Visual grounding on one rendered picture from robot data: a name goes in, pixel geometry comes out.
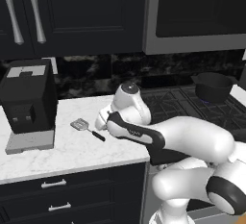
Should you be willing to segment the black hob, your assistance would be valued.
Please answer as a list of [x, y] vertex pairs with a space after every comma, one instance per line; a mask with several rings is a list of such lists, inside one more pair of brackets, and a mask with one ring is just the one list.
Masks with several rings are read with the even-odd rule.
[[231, 95], [220, 104], [206, 103], [195, 86], [145, 89], [141, 97], [152, 115], [152, 124], [175, 116], [204, 119], [228, 130], [236, 141], [246, 142], [246, 107]]

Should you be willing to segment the black pot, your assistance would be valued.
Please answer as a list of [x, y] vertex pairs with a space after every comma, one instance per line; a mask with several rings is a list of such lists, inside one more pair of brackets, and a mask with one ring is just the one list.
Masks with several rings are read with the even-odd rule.
[[227, 100], [233, 85], [238, 80], [233, 76], [220, 73], [205, 72], [191, 77], [195, 84], [196, 96], [207, 103], [219, 104]]

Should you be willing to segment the black coffee machine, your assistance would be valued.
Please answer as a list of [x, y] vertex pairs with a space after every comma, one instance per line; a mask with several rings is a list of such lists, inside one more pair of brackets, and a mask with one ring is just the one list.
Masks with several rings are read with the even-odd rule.
[[0, 104], [12, 129], [8, 155], [54, 148], [58, 97], [49, 59], [11, 62]]

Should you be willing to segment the grey microwave oven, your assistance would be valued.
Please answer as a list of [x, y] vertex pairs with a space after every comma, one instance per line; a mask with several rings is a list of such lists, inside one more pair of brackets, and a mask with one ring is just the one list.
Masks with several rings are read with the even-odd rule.
[[147, 55], [246, 48], [246, 0], [146, 0]]

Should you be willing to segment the dark cupboard door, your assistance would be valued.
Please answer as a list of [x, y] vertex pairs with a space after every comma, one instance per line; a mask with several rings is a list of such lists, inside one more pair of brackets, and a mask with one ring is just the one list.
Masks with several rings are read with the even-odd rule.
[[0, 59], [30, 59], [35, 56], [23, 0], [13, 0], [18, 25], [24, 39], [22, 45], [14, 42], [11, 17], [5, 0], [0, 0]]
[[64, 57], [142, 50], [145, 0], [38, 0], [46, 42], [37, 42], [31, 0], [23, 0], [34, 53]]

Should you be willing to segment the dark drawer front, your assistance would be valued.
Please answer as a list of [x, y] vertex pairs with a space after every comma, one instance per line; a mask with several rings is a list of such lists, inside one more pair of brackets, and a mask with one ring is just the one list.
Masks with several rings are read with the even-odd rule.
[[[7, 199], [21, 194], [38, 193], [41, 190], [49, 190], [53, 188], [91, 186], [93, 184], [103, 184], [107, 182], [130, 182], [133, 180], [142, 179], [144, 172], [145, 163], [141, 162], [17, 183], [3, 184], [0, 185], [0, 199]], [[43, 182], [55, 183], [61, 181], [62, 179], [67, 181], [66, 186], [50, 187], [45, 189], [40, 186]]]
[[[0, 224], [139, 224], [140, 181], [42, 193], [0, 204]], [[49, 212], [50, 206], [70, 209]]]

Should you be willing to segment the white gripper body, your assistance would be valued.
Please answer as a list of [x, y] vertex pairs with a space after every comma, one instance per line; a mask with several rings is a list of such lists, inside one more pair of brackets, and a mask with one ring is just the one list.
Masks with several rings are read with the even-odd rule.
[[98, 131], [107, 129], [107, 120], [109, 118], [110, 113], [111, 113], [110, 105], [107, 105], [105, 108], [99, 111], [98, 116], [95, 120], [95, 128]]

